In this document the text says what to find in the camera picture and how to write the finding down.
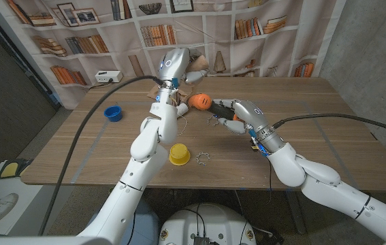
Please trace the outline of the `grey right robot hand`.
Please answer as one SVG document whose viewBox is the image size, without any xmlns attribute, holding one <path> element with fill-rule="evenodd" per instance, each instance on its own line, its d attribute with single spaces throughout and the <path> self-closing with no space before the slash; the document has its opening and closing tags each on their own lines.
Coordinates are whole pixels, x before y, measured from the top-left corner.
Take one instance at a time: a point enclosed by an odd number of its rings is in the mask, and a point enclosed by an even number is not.
<svg viewBox="0 0 386 245">
<path fill-rule="evenodd" d="M 246 133 L 246 125 L 250 125 L 255 133 L 267 131 L 270 126 L 263 112 L 251 101 L 239 99 L 214 99 L 214 103 L 229 108 L 237 116 L 237 120 L 219 118 L 218 121 L 228 130 L 237 134 Z"/>
</svg>

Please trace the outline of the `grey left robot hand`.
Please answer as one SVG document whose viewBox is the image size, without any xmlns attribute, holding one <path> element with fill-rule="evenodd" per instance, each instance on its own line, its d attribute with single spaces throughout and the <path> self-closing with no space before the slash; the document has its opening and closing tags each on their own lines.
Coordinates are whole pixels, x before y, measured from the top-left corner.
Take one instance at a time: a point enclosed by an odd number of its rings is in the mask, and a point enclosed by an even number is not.
<svg viewBox="0 0 386 245">
<path fill-rule="evenodd" d="M 205 56 L 197 48 L 175 48 L 161 58 L 158 73 L 161 80 L 177 78 L 179 82 L 195 86 L 209 69 Z"/>
</svg>

